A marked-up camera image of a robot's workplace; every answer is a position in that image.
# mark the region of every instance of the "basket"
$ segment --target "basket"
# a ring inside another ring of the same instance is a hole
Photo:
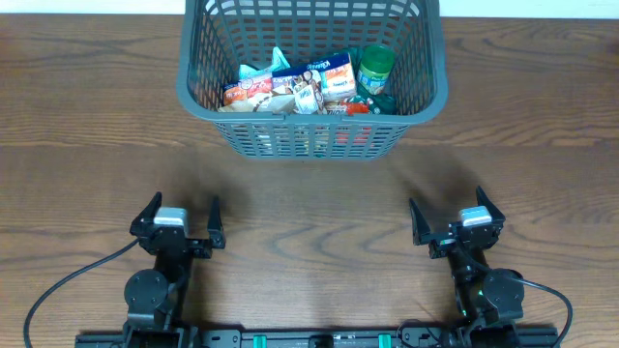
[[[275,46],[295,66],[369,44],[397,55],[387,91],[398,115],[216,111],[239,65],[269,66]],[[437,0],[187,0],[180,57],[181,104],[256,159],[372,160],[434,118],[448,95]]]

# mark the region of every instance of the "wooden table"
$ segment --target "wooden table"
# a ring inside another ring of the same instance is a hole
[[[373,162],[251,161],[174,90],[180,16],[0,16],[0,336],[22,347],[32,303],[127,244],[156,190],[205,236],[218,194],[228,244],[197,262],[185,317],[257,328],[396,326],[457,317],[446,260],[413,246],[407,198],[436,228],[482,185],[507,216],[486,256],[566,294],[565,347],[619,344],[619,22],[444,19],[450,99]],[[36,347],[126,317],[135,248],[52,295]],[[565,307],[526,290],[526,323]]]

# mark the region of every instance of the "black robotic arm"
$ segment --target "black robotic arm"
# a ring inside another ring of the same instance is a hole
[[[190,285],[192,260],[211,258],[213,249],[225,247],[219,200],[213,201],[209,216],[210,238],[191,239],[187,211],[162,207],[162,195],[158,192],[133,220],[130,229],[136,236],[133,245],[139,243],[156,259],[153,269],[139,271],[127,282],[125,301],[129,309],[122,333],[81,334],[75,338],[75,348],[559,347],[567,330],[557,335],[551,327],[516,326],[515,320],[523,316],[523,284],[527,281],[515,271],[487,266],[484,250],[498,241],[505,216],[481,188],[477,188],[477,200],[478,207],[460,211],[459,221],[449,224],[448,231],[442,233],[431,233],[420,209],[410,200],[414,244],[428,245],[430,258],[447,257],[452,270],[462,319],[451,327],[407,320],[390,330],[203,331],[184,323],[181,314]],[[51,292],[133,245],[67,276],[49,289],[26,319],[26,347],[32,347],[28,334],[32,315]],[[572,317],[569,309],[568,324]]]

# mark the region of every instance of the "jar lid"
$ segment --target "jar lid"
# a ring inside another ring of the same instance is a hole
[[[389,48],[373,44],[364,49],[361,64],[374,73],[388,73],[394,67],[396,54]]]

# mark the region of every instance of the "label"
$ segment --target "label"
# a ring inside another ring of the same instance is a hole
[[[357,80],[364,86],[371,95],[378,95],[383,93],[385,85],[387,84],[388,72],[378,73],[371,72],[363,65],[360,67],[357,73]]]
[[[256,95],[269,94],[272,90],[273,82],[270,73],[247,78],[223,88],[223,104],[230,105],[234,102],[247,101]]]
[[[336,102],[330,102],[325,104],[325,110],[327,110],[327,114],[329,115],[345,115],[348,107]]]
[[[295,93],[294,100],[300,114],[312,114],[320,108],[311,85],[308,85],[299,92]]]
[[[318,72],[320,74],[319,78],[314,77],[313,79],[319,81],[321,87],[319,91],[326,102],[338,101],[357,95],[355,73],[348,53],[337,54],[321,61],[273,72],[273,79],[277,80],[277,82],[274,82],[274,88],[280,87],[280,79],[284,76],[304,76],[307,72]]]
[[[293,94],[292,77],[294,76],[273,77],[273,91],[278,94]]]

